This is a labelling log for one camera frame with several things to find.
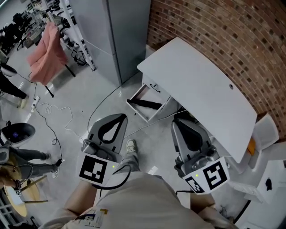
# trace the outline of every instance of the pink cloth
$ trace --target pink cloth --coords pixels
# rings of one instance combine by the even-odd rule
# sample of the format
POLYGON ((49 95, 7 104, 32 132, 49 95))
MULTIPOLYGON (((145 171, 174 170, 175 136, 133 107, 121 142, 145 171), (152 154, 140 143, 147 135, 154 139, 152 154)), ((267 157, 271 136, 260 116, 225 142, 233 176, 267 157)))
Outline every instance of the pink cloth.
POLYGON ((60 44, 56 25, 47 23, 42 39, 27 61, 32 69, 31 81, 44 86, 67 64, 67 55, 60 44))

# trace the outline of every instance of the person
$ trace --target person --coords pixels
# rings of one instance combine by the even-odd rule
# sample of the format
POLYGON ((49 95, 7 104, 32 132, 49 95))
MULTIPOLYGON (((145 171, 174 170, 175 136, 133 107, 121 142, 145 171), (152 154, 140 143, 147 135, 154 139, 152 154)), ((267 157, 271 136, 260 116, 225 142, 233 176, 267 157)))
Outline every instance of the person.
POLYGON ((0 147, 0 188, 18 187, 19 180, 39 177, 47 173, 52 173, 53 178, 57 178, 59 167, 56 164, 30 163, 29 161, 33 159, 45 161, 51 159, 51 155, 37 150, 16 149, 10 144, 0 147))
POLYGON ((29 96, 14 86, 2 72, 0 72, 0 91, 19 97, 21 99, 21 108, 26 106, 29 99, 29 96))
MULTIPOLYGON (((206 215, 211 216, 212 225, 194 211, 183 207, 174 190, 161 177, 140 171, 134 140, 128 140, 126 150, 126 157, 118 167, 118 170, 125 165, 131 167, 125 184, 103 193, 94 206, 97 189, 91 183, 80 181, 64 208, 59 209, 55 217, 40 229, 236 228, 218 212, 215 217, 209 209, 207 214, 202 214, 205 220, 206 215), (219 219, 218 224, 214 223, 214 218, 219 219)), ((129 169, 126 166, 115 173, 106 186, 120 183, 129 169)))

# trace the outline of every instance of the white sneaker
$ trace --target white sneaker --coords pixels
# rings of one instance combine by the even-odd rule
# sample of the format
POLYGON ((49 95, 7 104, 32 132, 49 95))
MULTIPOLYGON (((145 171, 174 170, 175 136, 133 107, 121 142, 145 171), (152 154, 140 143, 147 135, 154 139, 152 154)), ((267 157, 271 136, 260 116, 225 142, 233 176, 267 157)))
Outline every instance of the white sneaker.
POLYGON ((56 179, 59 176, 59 167, 57 167, 57 171, 52 173, 52 178, 56 179))
POLYGON ((46 155, 46 159, 45 159, 45 160, 49 160, 49 159, 52 158, 52 156, 51 156, 50 153, 45 153, 45 155, 46 155))
POLYGON ((22 99, 21 101, 21 108, 24 109, 27 102, 28 102, 29 96, 27 95, 26 98, 22 99))
POLYGON ((137 152, 136 142, 133 139, 129 139, 126 143, 126 151, 127 153, 137 152))

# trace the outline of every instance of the gray floor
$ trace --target gray floor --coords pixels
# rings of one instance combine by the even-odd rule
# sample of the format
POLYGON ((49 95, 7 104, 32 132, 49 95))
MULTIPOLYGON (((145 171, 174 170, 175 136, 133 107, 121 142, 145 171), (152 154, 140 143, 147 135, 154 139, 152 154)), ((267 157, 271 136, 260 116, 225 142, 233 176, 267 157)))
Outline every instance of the gray floor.
MULTIPOLYGON (((8 64, 15 68, 23 77, 27 77, 30 68, 26 62, 26 57, 34 50, 34 46, 27 49, 21 49, 18 52, 13 51, 8 64)), ((64 129, 65 125, 71 119, 69 109, 57 110, 52 108, 51 114, 46 114, 46 104, 54 104, 58 108, 70 107, 73 120, 68 125, 82 138, 87 136, 88 119, 95 107, 112 91, 115 86, 101 76, 97 71, 92 72, 89 67, 72 66, 76 72, 76 78, 72 77, 68 71, 58 75, 48 86, 51 88, 55 97, 52 98, 41 84, 37 85, 36 95, 40 96, 40 102, 37 105, 38 111, 47 118, 49 125, 54 129, 62 146, 63 158, 65 161, 60 168, 60 174, 57 179, 53 179, 48 174, 48 179, 41 184, 42 198, 47 198, 48 203, 30 204, 28 206, 29 214, 33 215, 40 223, 47 221, 55 209, 64 205, 65 201, 79 182, 75 177, 75 167, 77 155, 80 152, 82 140, 71 131, 64 129)), ((31 84, 19 76, 10 78, 11 82, 20 87, 29 94, 29 102, 25 109, 16 109, 10 105, 1 102, 4 120, 11 120, 12 123, 25 122, 32 124, 36 128, 36 135, 32 140, 21 148, 36 149, 43 152, 50 152, 53 161, 56 161, 59 154, 59 146, 53 146, 51 141, 55 138, 52 131, 46 126, 45 120, 37 112, 30 112, 30 106, 33 102, 35 84, 31 84)), ((138 115, 134 115, 132 109, 126 104, 126 99, 130 98, 141 86, 142 76, 137 74, 132 77, 121 88, 117 89, 94 113, 91 122, 101 119, 107 115, 116 113, 125 113, 128 117, 128 127, 126 134, 130 134, 139 128, 146 126, 138 115)), ((17 98, 7 96, 11 101, 17 101, 17 98)), ((173 169, 174 160, 177 157, 170 132, 170 123, 172 118, 157 122, 156 124, 138 131, 130 136, 137 141, 139 149, 139 165, 142 171, 148 172, 153 166, 158 168, 156 175, 161 175, 174 190, 188 190, 189 186, 177 175, 173 169)), ((125 153, 124 140, 122 145, 122 154, 125 153)), ((236 216, 242 209, 246 200, 243 194, 224 185, 213 193, 218 209, 224 206, 228 216, 236 216)), ((181 203, 189 207, 189 195, 179 194, 181 203)))

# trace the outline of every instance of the open drawer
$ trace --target open drawer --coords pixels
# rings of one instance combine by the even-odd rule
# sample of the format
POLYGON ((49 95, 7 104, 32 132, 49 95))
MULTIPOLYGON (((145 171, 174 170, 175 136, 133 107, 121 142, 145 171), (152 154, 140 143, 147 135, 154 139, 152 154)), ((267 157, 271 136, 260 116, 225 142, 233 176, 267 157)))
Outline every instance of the open drawer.
POLYGON ((131 97, 131 99, 142 99, 151 102, 161 103, 162 106, 158 109, 152 109, 149 107, 139 106, 134 103, 126 103, 141 117, 145 120, 145 122, 149 122, 153 119, 158 113, 160 113, 163 107, 171 100, 171 96, 168 98, 162 98, 158 93, 154 92, 151 88, 147 85, 143 84, 141 88, 131 97))

